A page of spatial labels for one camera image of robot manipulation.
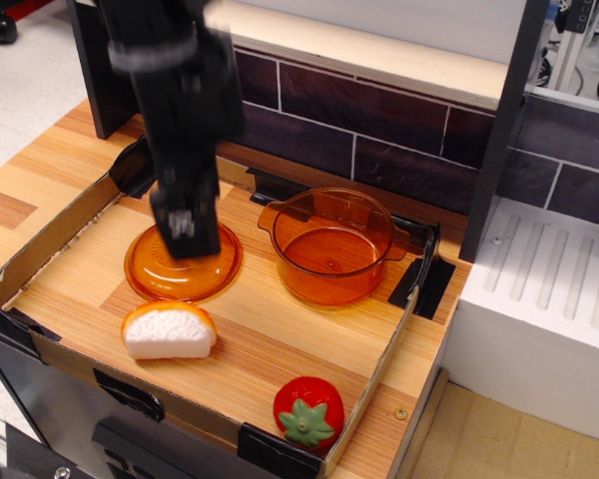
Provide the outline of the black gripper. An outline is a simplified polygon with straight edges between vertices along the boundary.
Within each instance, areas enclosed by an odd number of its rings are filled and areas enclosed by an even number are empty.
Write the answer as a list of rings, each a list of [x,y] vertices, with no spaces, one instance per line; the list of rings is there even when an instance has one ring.
[[[243,100],[230,35],[113,39],[114,70],[130,78],[159,186],[156,227],[174,259],[221,252],[217,145],[242,132]]]

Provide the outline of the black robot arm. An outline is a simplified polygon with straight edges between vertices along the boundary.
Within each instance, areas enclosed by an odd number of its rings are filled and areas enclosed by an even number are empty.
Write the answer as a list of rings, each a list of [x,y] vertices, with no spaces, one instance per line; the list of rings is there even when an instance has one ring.
[[[175,259],[221,250],[219,143],[245,127],[234,46],[203,1],[101,1],[115,72],[132,84],[158,187],[156,226]]]

